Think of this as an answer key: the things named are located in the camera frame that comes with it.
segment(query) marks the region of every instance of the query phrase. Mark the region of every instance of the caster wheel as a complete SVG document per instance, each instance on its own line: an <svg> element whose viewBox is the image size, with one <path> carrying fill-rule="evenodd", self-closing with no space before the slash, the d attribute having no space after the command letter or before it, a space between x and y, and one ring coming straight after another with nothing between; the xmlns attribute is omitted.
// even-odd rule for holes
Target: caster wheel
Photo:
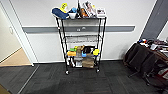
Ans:
<svg viewBox="0 0 168 94"><path fill-rule="evenodd" d="M68 72L68 71L66 71L65 73L66 73L66 75L68 75L68 74L69 74L69 72Z"/></svg>
<svg viewBox="0 0 168 94"><path fill-rule="evenodd" d="M99 69L97 69L97 72L99 72L100 70Z"/></svg>
<svg viewBox="0 0 168 94"><path fill-rule="evenodd" d="M149 86L149 83L146 83L147 86Z"/></svg>

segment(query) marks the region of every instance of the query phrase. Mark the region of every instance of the white wall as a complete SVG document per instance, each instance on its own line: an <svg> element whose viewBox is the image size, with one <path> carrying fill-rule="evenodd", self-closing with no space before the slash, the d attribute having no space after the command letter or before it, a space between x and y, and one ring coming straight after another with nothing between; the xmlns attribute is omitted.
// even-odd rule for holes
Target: white wall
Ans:
<svg viewBox="0 0 168 94"><path fill-rule="evenodd" d="M139 39L156 2L156 0L89 1L96 7L106 9L107 26L135 26L133 32L105 33L103 60L122 59L128 48ZM54 7L60 7L64 2L68 3L69 8L77 7L77 0L11 0L11 2L23 27L55 27L56 22L51 15ZM59 44L56 49L61 50L61 45Z"/></svg>
<svg viewBox="0 0 168 94"><path fill-rule="evenodd" d="M164 28L162 29L161 33L158 36L159 40L166 41L168 37L168 22L165 24Z"/></svg>

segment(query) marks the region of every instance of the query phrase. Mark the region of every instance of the toy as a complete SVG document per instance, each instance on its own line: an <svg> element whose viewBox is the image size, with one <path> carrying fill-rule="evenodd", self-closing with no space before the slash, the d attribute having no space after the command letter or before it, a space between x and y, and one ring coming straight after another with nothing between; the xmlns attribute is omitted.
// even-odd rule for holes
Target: toy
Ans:
<svg viewBox="0 0 168 94"><path fill-rule="evenodd" d="M62 12L67 13L65 9L67 8L68 4L67 3L62 3L61 8L59 8Z"/></svg>
<svg viewBox="0 0 168 94"><path fill-rule="evenodd" d="M95 50L93 51L93 55L97 56L98 54L99 54L99 49L95 49Z"/></svg>
<svg viewBox="0 0 168 94"><path fill-rule="evenodd" d="M68 52L67 52L67 55L68 55L68 56L76 56L76 52L68 51Z"/></svg>

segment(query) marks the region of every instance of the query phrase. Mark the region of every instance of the blue item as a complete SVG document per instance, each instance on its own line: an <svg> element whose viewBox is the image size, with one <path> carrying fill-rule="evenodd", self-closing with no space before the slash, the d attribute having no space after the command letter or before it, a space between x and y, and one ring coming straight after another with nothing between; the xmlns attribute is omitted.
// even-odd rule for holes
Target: blue item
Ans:
<svg viewBox="0 0 168 94"><path fill-rule="evenodd" d="M64 20L67 19L67 16L69 16L68 13L62 12L59 8L52 9L52 13Z"/></svg>
<svg viewBox="0 0 168 94"><path fill-rule="evenodd" d="M68 13L77 13L77 9L76 8L72 8Z"/></svg>
<svg viewBox="0 0 168 94"><path fill-rule="evenodd" d="M82 57L86 57L86 54L82 52Z"/></svg>

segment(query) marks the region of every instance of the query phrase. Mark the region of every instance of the electrical outlet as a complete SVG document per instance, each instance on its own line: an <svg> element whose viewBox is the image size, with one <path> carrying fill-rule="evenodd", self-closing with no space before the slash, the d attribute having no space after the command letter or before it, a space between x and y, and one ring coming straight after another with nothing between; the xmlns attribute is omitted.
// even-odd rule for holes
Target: electrical outlet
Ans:
<svg viewBox="0 0 168 94"><path fill-rule="evenodd" d="M86 29L86 27L82 27L82 29Z"/></svg>
<svg viewBox="0 0 168 94"><path fill-rule="evenodd" d="M77 31L80 31L80 28L78 28Z"/></svg>

